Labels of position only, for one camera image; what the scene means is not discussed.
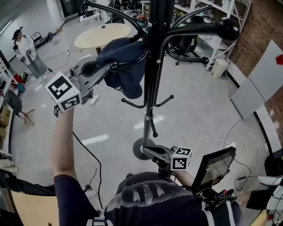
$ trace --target dark shirt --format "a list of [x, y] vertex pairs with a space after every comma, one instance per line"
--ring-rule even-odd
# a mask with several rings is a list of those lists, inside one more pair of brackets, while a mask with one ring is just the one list
[[[74, 178], [56, 176], [55, 189], [60, 226], [86, 226], [89, 219], [98, 217]], [[239, 225], [241, 211], [235, 202], [232, 210], [235, 223]], [[208, 226], [201, 199], [151, 172], [125, 179], [104, 216], [114, 226]]]

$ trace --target navy cap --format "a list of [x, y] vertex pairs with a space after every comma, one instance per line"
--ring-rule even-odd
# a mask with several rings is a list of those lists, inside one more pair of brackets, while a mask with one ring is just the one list
[[[131, 43], [131, 38], [118, 38], [109, 42], [98, 55], [96, 62], [101, 67], [113, 63], [124, 63], [138, 59], [146, 49], [144, 41]], [[118, 72], [110, 72], [105, 78], [109, 87], [123, 94], [129, 99], [137, 99], [142, 95], [140, 82], [145, 73], [146, 58], [128, 68]]]

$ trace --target brick wall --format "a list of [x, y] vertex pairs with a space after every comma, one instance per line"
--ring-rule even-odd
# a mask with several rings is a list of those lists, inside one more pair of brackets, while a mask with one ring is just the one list
[[[276, 0], [253, 0], [244, 29], [230, 59], [247, 77], [271, 39], [283, 50], [283, 5]], [[265, 103], [265, 106], [268, 111], [274, 111], [272, 121], [279, 123], [277, 132], [283, 145], [283, 87]]]

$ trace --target white trash bin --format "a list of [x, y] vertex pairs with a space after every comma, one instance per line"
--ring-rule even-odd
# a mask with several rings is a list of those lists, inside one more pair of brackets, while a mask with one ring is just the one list
[[215, 64], [211, 70], [214, 78], [220, 78], [226, 68], [228, 67], [228, 63], [224, 59], [216, 59]]

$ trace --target beige table top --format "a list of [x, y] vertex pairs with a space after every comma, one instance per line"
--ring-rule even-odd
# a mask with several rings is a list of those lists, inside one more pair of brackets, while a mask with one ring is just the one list
[[123, 23], [99, 25], [81, 33], [76, 38], [74, 45], [83, 49], [102, 47], [114, 39], [126, 37], [130, 31], [130, 26]]
[[24, 226], [59, 226], [57, 198], [55, 196], [31, 196], [11, 192], [15, 207]]

